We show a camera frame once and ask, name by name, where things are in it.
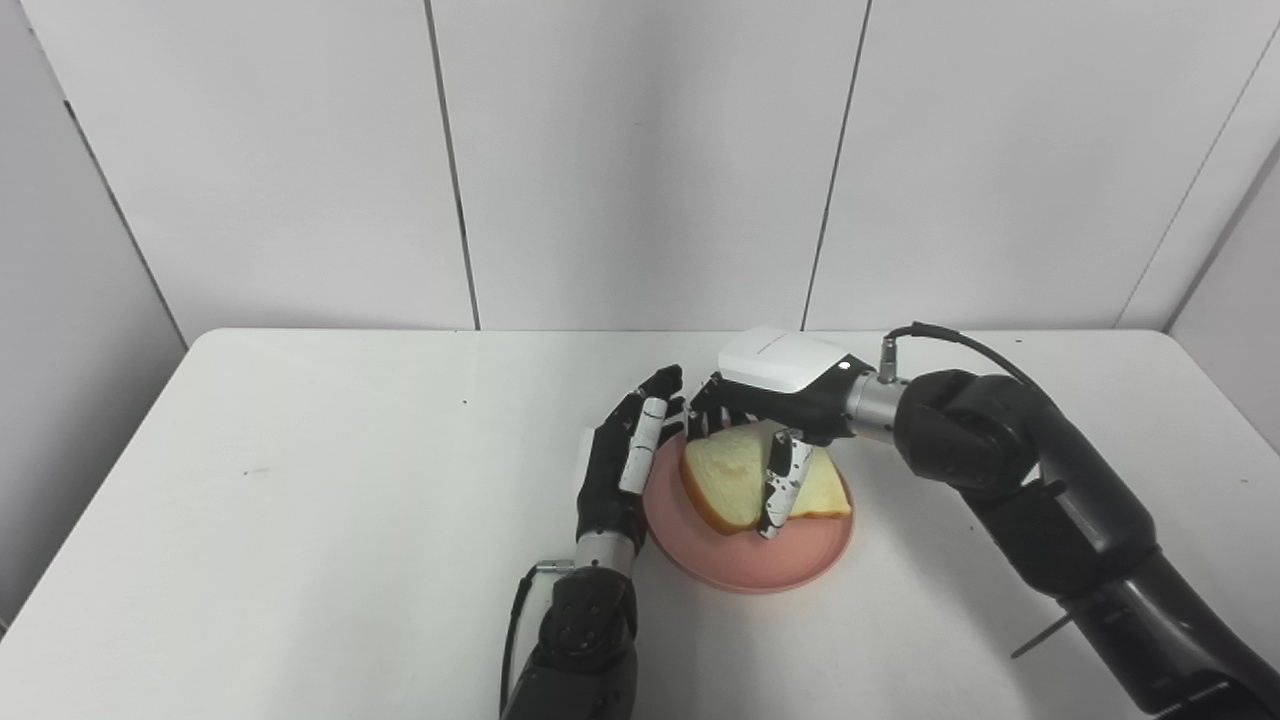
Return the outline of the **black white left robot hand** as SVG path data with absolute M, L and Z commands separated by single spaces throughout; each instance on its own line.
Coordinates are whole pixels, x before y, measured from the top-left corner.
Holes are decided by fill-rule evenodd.
M 685 432 L 684 369 L 663 366 L 628 392 L 605 416 L 591 437 L 588 466 L 577 497 L 577 541 L 596 533 L 616 533 L 639 552 L 646 539 L 646 520 L 640 493 L 623 488 L 625 469 L 635 468 L 628 457 L 640 430 L 652 436 L 643 456 L 646 466 L 652 455 Z

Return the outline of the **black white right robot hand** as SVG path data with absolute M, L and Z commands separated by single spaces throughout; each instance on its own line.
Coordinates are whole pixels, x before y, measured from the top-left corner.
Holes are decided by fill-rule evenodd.
M 872 366 L 803 332 L 758 327 L 736 334 L 686 407 L 700 439 L 745 421 L 773 421 L 765 442 L 756 533 L 773 539 L 791 518 L 819 447 L 852 437 L 849 402 Z

